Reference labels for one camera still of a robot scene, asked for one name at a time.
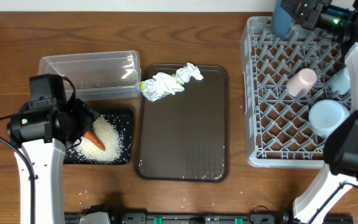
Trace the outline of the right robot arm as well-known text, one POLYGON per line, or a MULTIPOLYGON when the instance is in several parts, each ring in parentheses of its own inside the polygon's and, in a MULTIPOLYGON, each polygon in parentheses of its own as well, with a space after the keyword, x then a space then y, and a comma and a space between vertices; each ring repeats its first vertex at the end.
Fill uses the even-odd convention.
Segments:
POLYGON ((321 29, 341 46, 351 80, 351 114, 326 139, 324 166, 307 190, 297 197, 282 223, 322 223, 350 189, 358 189, 358 1, 353 10, 330 1, 285 0, 280 7, 305 29, 321 29))

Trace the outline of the pile of white rice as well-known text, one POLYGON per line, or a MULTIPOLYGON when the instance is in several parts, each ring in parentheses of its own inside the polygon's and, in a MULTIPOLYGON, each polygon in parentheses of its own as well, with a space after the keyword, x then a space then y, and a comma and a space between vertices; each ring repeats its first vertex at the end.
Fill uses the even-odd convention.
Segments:
POLYGON ((116 127, 109 122, 108 115, 100 115, 93 123, 91 130, 99 137, 105 146, 100 150, 86 137, 81 138, 80 144, 74 148, 81 162, 107 164, 115 161, 122 154, 122 136, 116 127))

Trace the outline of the pink white cup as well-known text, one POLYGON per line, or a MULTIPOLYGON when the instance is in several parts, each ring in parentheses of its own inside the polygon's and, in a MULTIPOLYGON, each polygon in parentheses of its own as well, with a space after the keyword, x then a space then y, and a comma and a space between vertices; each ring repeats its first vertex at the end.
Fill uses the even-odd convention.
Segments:
POLYGON ((304 68, 287 81, 286 88, 291 96, 305 96, 316 81, 316 73, 312 69, 304 68))

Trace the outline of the light blue cup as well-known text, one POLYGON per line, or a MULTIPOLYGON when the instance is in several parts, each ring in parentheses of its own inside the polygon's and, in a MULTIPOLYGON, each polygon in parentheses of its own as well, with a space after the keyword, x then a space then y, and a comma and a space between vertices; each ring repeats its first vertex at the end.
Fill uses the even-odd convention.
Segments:
POLYGON ((351 89, 351 80, 347 67, 338 71, 329 86, 332 91, 338 91, 340 95, 346 94, 351 89))

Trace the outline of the light blue bowl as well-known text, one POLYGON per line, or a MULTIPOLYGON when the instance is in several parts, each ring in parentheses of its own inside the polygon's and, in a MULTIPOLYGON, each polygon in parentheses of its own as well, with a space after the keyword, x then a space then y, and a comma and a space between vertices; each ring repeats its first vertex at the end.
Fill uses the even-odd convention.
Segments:
POLYGON ((321 100, 309 110, 308 120, 317 136, 327 138, 349 115, 349 110, 337 101, 321 100))

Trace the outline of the dark blue plate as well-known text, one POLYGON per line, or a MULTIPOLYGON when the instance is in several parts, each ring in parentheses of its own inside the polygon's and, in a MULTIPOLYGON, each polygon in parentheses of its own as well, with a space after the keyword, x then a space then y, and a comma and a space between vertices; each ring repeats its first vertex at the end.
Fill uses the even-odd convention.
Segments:
POLYGON ((284 39, 290 31, 292 17, 281 7, 282 2, 282 0, 276 0, 272 15, 271 31, 276 37, 284 39))

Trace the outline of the orange carrot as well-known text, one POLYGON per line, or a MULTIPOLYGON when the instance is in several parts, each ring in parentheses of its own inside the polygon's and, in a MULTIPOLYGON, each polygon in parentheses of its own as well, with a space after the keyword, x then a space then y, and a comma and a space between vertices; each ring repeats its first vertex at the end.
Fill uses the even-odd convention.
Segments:
POLYGON ((100 150, 104 151, 105 146, 103 142, 95 135, 95 133, 89 129, 87 132, 85 132, 84 137, 86 137, 88 140, 90 140, 95 146, 97 146, 100 150))

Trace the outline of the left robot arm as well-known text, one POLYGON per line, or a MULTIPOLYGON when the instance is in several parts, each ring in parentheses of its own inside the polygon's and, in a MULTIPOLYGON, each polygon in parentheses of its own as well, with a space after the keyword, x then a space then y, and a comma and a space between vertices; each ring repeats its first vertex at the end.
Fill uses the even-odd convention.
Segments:
POLYGON ((63 161, 99 117, 80 99, 29 101, 7 125, 20 181, 21 223, 64 223, 63 161))

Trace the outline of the foil wrapper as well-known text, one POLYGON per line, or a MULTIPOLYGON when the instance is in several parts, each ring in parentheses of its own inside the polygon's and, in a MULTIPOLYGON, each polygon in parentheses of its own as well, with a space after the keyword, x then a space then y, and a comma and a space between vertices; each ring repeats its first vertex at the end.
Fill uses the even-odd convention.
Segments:
POLYGON ((184 91, 184 86, 176 78, 175 74, 158 72, 152 78, 140 82, 140 90, 143 96, 150 102, 155 102, 168 95, 184 91))

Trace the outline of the white paper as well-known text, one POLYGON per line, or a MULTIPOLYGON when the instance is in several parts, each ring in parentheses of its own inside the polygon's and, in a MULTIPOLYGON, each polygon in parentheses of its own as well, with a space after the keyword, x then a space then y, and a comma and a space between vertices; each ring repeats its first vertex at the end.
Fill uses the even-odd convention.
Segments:
POLYGON ((181 85, 188 83, 191 77, 195 80, 202 80, 204 78, 199 68, 189 62, 175 73, 175 80, 181 85))

